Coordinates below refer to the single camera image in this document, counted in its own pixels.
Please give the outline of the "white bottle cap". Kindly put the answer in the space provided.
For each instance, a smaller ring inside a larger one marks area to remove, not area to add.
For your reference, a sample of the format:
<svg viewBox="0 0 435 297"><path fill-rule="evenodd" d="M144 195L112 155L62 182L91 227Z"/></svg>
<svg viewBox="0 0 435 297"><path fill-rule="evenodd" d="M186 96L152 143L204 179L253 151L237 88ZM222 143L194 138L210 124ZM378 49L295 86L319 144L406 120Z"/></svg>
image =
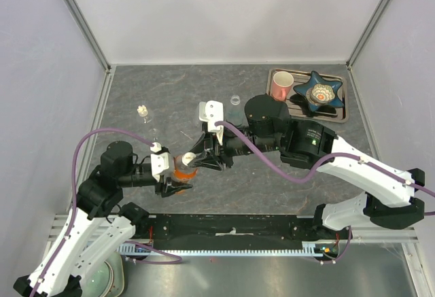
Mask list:
<svg viewBox="0 0 435 297"><path fill-rule="evenodd" d="M186 165L187 167L189 166L189 164L196 158L196 154L193 152L186 152L185 154L182 155L181 157L181 161L184 165Z"/></svg>

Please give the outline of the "orange drink bottle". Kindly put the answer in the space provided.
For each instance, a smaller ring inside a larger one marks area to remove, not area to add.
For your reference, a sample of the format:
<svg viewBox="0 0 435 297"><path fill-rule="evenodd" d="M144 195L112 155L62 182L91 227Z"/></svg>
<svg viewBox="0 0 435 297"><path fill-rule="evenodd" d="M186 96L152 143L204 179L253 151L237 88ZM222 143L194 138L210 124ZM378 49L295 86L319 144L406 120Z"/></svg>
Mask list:
<svg viewBox="0 0 435 297"><path fill-rule="evenodd" d="M181 161L183 154L178 155L174 158L174 170L171 175L173 181L186 182L190 184L190 181L195 178L198 169L190 168L184 165Z"/></svg>

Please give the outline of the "clear bottle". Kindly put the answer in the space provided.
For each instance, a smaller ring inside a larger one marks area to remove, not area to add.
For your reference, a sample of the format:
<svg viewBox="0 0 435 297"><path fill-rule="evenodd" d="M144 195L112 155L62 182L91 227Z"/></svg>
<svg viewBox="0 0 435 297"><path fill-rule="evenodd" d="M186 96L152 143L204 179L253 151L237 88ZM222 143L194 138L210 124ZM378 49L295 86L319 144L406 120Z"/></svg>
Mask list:
<svg viewBox="0 0 435 297"><path fill-rule="evenodd" d="M152 141L157 141L159 136L159 130L156 125L156 121L154 116L149 113L146 116L142 117L142 123L147 133L147 137Z"/></svg>

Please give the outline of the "cream bottle cap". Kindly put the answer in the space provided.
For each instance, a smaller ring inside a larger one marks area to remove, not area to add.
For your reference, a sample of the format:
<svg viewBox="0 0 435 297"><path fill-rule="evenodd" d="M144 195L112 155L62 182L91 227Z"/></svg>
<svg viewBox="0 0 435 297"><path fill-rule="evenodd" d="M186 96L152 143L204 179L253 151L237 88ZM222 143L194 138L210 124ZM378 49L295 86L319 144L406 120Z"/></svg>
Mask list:
<svg viewBox="0 0 435 297"><path fill-rule="evenodd" d="M137 108L137 113L140 117L144 118L149 114L149 111L145 105L140 105Z"/></svg>

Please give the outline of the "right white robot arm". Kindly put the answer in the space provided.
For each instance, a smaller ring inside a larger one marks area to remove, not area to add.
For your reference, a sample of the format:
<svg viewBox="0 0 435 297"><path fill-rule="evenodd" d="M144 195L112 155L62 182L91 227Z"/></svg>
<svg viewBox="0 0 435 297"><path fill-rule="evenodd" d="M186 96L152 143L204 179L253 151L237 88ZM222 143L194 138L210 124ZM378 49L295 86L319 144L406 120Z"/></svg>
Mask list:
<svg viewBox="0 0 435 297"><path fill-rule="evenodd" d="M247 126L236 127L224 121L221 103L199 103L203 133L188 152L188 167L222 171L234 157L253 154L294 184L325 173L359 188L354 198L317 206L311 230L322 239L350 226L402 230L424 219L425 203L415 196L425 189L421 169L387 166L317 122L292 119L286 104L267 94L248 100L244 111Z"/></svg>

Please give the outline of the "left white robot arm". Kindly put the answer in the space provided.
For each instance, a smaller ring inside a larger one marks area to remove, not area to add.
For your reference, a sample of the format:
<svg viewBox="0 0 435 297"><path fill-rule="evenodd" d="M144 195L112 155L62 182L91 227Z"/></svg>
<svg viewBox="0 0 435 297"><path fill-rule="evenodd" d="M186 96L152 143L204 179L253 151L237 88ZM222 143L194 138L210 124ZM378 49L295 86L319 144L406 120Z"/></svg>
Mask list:
<svg viewBox="0 0 435 297"><path fill-rule="evenodd" d="M148 233L149 213L129 203L97 240L89 241L123 199L124 188L153 186L158 195L168 197L189 187L171 179L174 159L167 148L153 143L150 150L150 161L138 162L130 143L107 146L99 165L80 184L49 254L30 275L15 281L21 296L81 296L87 280L117 247Z"/></svg>

